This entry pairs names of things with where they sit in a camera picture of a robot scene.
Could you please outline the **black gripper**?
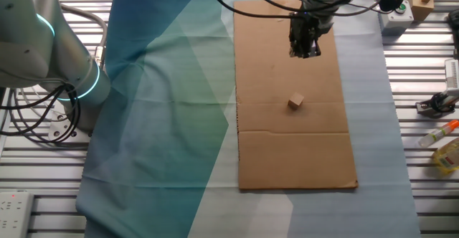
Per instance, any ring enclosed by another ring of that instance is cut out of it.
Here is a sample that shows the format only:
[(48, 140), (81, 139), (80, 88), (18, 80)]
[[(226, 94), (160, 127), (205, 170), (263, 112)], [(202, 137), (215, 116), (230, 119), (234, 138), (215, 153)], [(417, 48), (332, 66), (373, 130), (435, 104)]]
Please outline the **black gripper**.
[(333, 26), (332, 16), (311, 16), (310, 14), (289, 14), (290, 16), (290, 57), (303, 57), (304, 51), (300, 42), (312, 42), (306, 58), (318, 57), (321, 49), (318, 38), (327, 34)]

